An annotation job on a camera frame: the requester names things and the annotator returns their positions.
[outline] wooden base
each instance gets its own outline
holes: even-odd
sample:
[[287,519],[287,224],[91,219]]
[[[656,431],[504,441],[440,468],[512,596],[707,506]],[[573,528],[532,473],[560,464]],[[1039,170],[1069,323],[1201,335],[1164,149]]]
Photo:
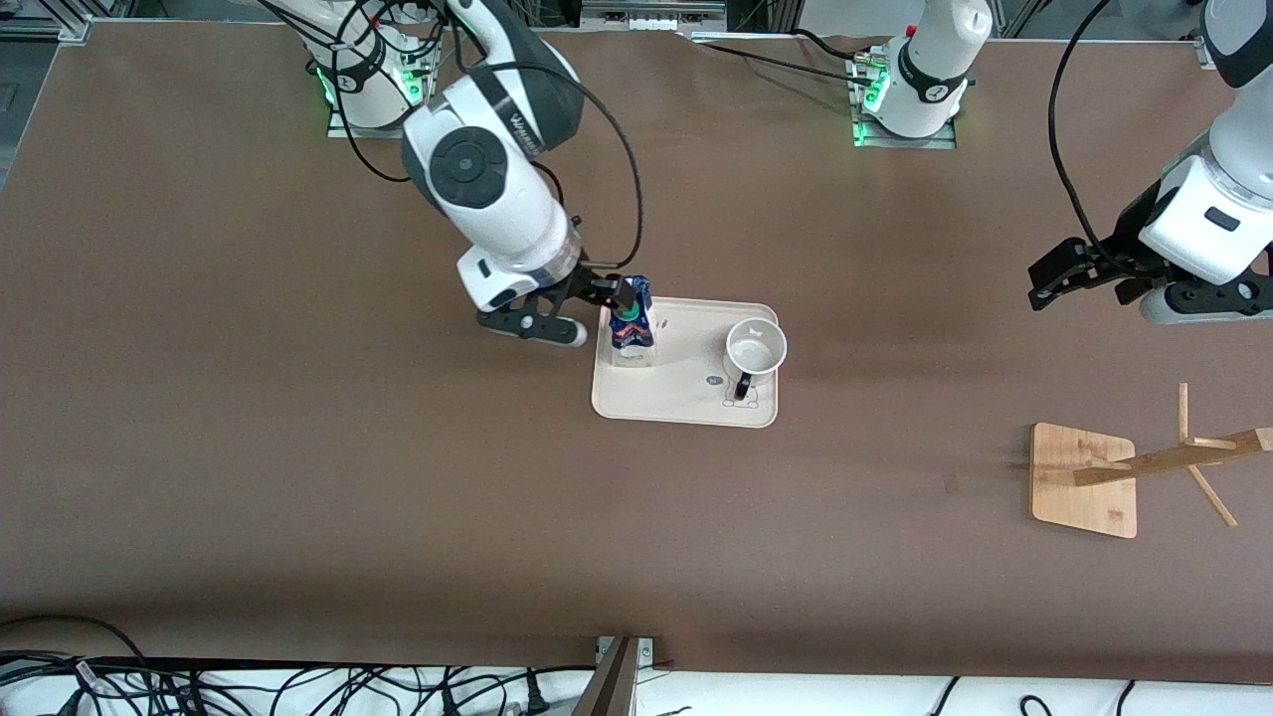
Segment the wooden base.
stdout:
[[1134,479],[1088,487],[1057,479],[1058,473],[1086,468],[1092,460],[1114,462],[1133,455],[1136,446],[1127,438],[1035,423],[1030,431],[1030,513],[1044,522],[1134,538]]

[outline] table surface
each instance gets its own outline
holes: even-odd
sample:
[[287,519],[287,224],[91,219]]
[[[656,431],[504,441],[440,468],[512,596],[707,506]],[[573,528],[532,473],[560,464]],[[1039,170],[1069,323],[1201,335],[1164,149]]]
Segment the table surface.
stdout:
[[[633,269],[778,312],[778,422],[606,420],[591,348],[477,329],[466,242],[322,136],[290,31],[102,23],[0,194],[0,610],[173,656],[577,661],[628,632],[685,669],[1269,679],[1267,461],[1209,470],[1237,529],[1186,474],[1142,480],[1130,541],[1029,516],[1031,423],[1165,447],[1189,381],[1199,434],[1273,424],[1265,325],[1155,327],[1111,290],[1030,311],[1026,268],[1077,229],[1059,45],[988,45],[959,149],[901,152],[852,145],[835,80],[551,41],[635,145]],[[1059,121],[1096,224],[1228,98],[1189,45],[1082,47]],[[625,252],[601,117],[545,162],[593,256]]]

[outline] black mug handle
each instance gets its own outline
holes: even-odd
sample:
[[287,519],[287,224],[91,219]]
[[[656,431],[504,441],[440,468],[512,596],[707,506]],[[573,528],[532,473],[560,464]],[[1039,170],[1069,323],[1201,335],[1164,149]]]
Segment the black mug handle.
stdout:
[[738,387],[733,389],[733,399],[746,400],[749,390],[751,390],[751,373],[743,373],[738,377]]

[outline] white mug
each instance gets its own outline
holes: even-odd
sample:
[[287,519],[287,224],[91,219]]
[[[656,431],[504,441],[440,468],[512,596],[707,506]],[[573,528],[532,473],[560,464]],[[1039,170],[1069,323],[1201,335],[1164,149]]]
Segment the white mug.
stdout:
[[751,382],[768,376],[787,359],[787,335],[769,319],[745,319],[729,329],[724,339],[726,361],[738,373],[735,400],[745,400]]

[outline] white tray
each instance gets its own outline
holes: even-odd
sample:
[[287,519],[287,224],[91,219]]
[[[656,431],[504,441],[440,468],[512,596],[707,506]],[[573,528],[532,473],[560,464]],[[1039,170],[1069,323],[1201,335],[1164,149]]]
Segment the white tray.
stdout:
[[778,373],[733,400],[735,381],[726,373],[724,339],[743,319],[778,316],[760,303],[654,297],[656,364],[611,364],[610,311],[602,308],[597,355],[592,368],[592,408],[620,420],[657,420],[764,428],[778,418]]

